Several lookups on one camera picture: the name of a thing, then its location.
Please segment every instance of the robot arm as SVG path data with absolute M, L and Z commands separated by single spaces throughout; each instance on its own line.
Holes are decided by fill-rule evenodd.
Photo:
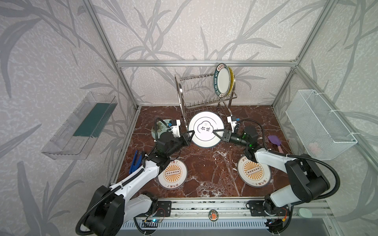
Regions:
M 101 186 L 95 191 L 87 212 L 76 226 L 78 235 L 89 234 L 80 230 L 81 224 L 99 236 L 115 235 L 123 222 L 139 214 L 152 214 L 156 211 L 157 198 L 141 194 L 130 199 L 147 182 L 165 170 L 173 153 L 190 145 L 194 131 L 180 135 L 180 121 L 171 121 L 170 124 L 173 133 L 164 132 L 160 135 L 153 150 L 143 158 L 141 167 L 109 188 Z
M 288 186 L 265 197 L 271 204 L 271 209 L 297 202 L 310 202 L 330 188 L 327 178 L 309 155 L 303 154 L 307 159 L 298 159 L 299 157 L 291 158 L 287 155 L 275 154 L 266 148 L 259 147 L 258 134 L 254 127 L 246 126 L 242 135 L 238 135 L 237 119 L 228 117 L 227 120 L 231 123 L 232 131 L 214 130 L 213 133 L 217 137 L 225 142 L 245 146 L 244 154 L 249 160 L 267 164 L 288 175 L 290 182 Z M 219 131 L 223 131 L 223 136 L 217 134 Z
M 269 196 L 276 207 L 294 202 L 310 202 L 330 188 L 329 181 L 313 161 L 283 157 L 268 152 L 265 148 L 257 150 L 254 156 L 256 162 L 279 169 L 289 177 L 290 185 Z

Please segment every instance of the silicone spatula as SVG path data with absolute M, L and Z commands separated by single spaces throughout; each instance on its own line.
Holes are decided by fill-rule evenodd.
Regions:
M 280 153 L 283 153 L 282 148 L 281 148 L 281 140 L 277 136 L 269 135 L 268 139 L 271 143 L 276 144 L 278 146 L 278 151 Z

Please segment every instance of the brown marble surface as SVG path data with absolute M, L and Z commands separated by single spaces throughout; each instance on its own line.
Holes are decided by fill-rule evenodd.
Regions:
M 232 114 L 238 118 L 251 118 L 263 125 L 265 137 L 277 135 L 282 141 L 282 149 L 290 153 L 289 145 L 281 131 L 278 121 L 270 106 L 232 106 Z M 151 128 L 156 117 L 162 119 L 180 119 L 180 130 L 185 130 L 180 107 L 178 106 L 144 106 L 136 122 L 130 145 L 123 161 L 118 181 L 129 175 L 129 169 L 135 150 L 149 152 L 154 145 Z M 240 125 L 239 133 L 245 124 Z M 259 133 L 259 143 L 262 145 L 261 129 L 253 124 Z M 269 148 L 278 151 L 266 138 Z M 243 147 L 232 143 L 220 142 L 213 148 L 200 148 L 195 144 L 184 147 L 181 150 L 179 160 L 183 161 L 188 168 L 186 182 L 175 190 L 166 190 L 159 185 L 157 178 L 149 181 L 137 193 L 150 192 L 157 197 L 235 197 L 235 196 L 265 196 L 274 190 L 289 184 L 287 175 L 275 168 L 272 170 L 270 183 L 262 188 L 254 188 L 245 184 L 237 172 L 237 162 L 243 156 Z

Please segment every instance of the mesh basket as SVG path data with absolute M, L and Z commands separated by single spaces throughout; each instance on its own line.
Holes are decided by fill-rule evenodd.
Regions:
M 286 114 L 313 158 L 331 160 L 357 143 L 335 111 L 315 90 L 298 90 Z

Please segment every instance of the white plate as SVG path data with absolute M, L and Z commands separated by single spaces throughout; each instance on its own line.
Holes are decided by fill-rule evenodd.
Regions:
M 165 189 L 176 189 L 185 183 L 188 177 L 188 169 L 184 162 L 174 160 L 158 176 L 159 184 Z
M 226 64 L 220 63 L 214 72 L 214 90 L 219 97 L 228 94 L 231 86 L 231 75 Z
M 196 114 L 189 122 L 189 130 L 194 130 L 192 142 L 202 148 L 212 148 L 220 142 L 213 130 L 224 129 L 222 119 L 215 113 L 203 111 Z
M 246 156 L 243 156 L 238 161 L 237 172 L 246 184 L 256 188 L 266 186 L 272 177 L 268 165 L 248 160 Z

